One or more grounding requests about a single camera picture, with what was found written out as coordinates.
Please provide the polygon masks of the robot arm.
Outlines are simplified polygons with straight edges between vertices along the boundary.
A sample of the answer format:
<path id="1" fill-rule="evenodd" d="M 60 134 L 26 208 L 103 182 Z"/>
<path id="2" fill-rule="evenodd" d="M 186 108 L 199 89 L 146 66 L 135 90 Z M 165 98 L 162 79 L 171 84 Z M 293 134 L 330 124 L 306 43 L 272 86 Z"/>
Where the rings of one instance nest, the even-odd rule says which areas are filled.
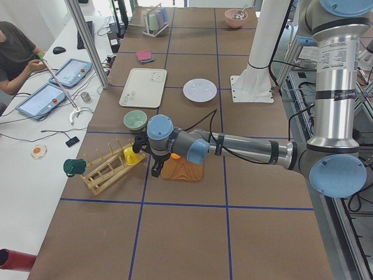
<path id="1" fill-rule="evenodd" d="M 370 26 L 371 1 L 302 1 L 300 37 L 318 48 L 314 132 L 306 143 L 244 138 L 177 128 L 166 115 L 147 124 L 152 175 L 159 176 L 172 153 L 201 164 L 208 153 L 231 155 L 259 165 L 281 165 L 302 174 L 319 193 L 344 198 L 361 190 L 367 172 L 353 139 L 358 45 Z"/>

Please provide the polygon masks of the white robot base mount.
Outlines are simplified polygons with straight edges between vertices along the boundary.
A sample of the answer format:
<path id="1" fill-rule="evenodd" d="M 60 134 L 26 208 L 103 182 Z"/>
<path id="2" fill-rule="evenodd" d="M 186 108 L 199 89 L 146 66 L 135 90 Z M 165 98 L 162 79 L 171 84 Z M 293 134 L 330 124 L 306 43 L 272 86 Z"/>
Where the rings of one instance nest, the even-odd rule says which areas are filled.
<path id="1" fill-rule="evenodd" d="M 231 94 L 235 103 L 272 103 L 270 62 L 276 52 L 277 39 L 291 9 L 290 0 L 265 0 L 245 70 L 231 76 Z"/>

